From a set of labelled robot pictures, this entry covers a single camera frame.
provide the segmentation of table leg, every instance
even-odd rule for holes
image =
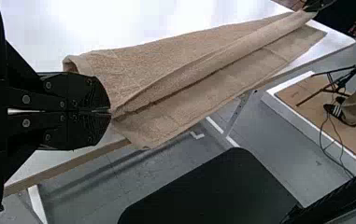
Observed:
[[[250,101],[252,95],[257,92],[256,90],[249,91],[243,97],[240,97],[239,105],[236,107],[234,114],[231,116],[230,120],[227,123],[226,130],[223,132],[223,137],[229,136],[231,130],[234,128],[236,120],[238,119],[239,115],[242,113],[245,105]]]
[[[44,210],[43,202],[41,201],[40,191],[38,185],[34,185],[28,189],[29,198],[32,203],[33,210],[37,214],[38,218],[44,223],[48,224],[46,212]]]

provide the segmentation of tripod leg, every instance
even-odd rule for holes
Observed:
[[[302,100],[301,102],[299,102],[296,106],[300,106],[302,105],[303,103],[309,101],[311,98],[313,98],[314,96],[320,94],[321,92],[325,91],[327,88],[333,86],[338,80],[336,80],[335,82],[332,82],[330,84],[327,84],[326,86],[324,86],[322,89],[312,93],[310,96],[308,96],[306,99]]]

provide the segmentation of white surface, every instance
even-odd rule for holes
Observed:
[[[274,88],[268,90],[262,100],[268,106],[270,106],[274,111],[280,114],[285,120],[291,123],[294,127],[296,127],[301,133],[306,135],[309,139],[311,139],[317,145],[320,144],[320,129],[312,124],[309,120],[298,114],[296,111],[291,109],[288,105],[280,101],[275,95],[277,92],[282,91],[285,88],[290,87],[291,85],[313,75],[313,72],[307,72],[302,74],[301,76],[290,79],[284,83],[277,85]],[[322,133],[322,145],[329,146],[334,141],[332,137],[330,137],[327,133]],[[334,142],[327,151],[334,156],[335,159],[339,160],[339,155],[341,153],[341,145],[338,142]],[[348,149],[344,148],[343,155],[344,164],[354,173],[356,174],[356,155],[350,152]]]
[[[28,189],[30,202],[32,204],[33,210],[36,212],[38,218],[43,222],[43,224],[48,224],[46,212],[44,211],[43,202],[41,201],[40,192],[38,191],[38,186],[34,185]]]
[[[289,11],[270,0],[0,0],[0,9],[7,40],[37,72],[61,71],[68,54],[133,46]],[[280,74],[355,43],[315,21],[308,24],[328,35]],[[104,139],[104,143],[114,141],[114,136],[108,133]],[[37,151],[7,185],[95,149]]]

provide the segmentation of gray floor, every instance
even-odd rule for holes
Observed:
[[[320,72],[353,63],[356,63],[356,45],[284,79],[309,70]],[[355,88],[356,79],[349,83],[349,90]],[[231,136],[251,151],[302,205],[315,202],[348,180],[317,145],[262,103],[260,97],[261,91],[239,117]],[[225,125],[234,104],[227,105],[212,118]],[[226,149],[223,142],[218,143],[211,136],[212,130],[208,132],[206,128],[206,124],[194,127],[206,134],[200,140],[183,134],[171,147],[144,153],[126,147],[44,181],[40,191],[49,223],[116,223],[129,204]],[[37,222],[30,216],[27,209],[30,203],[25,194],[4,199],[7,211],[0,214],[0,223]]]

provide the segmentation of towel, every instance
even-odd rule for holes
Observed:
[[[97,76],[107,90],[113,128],[139,148],[155,148],[320,41],[325,33],[305,25],[315,15],[299,10],[139,46],[69,55],[64,70]]]

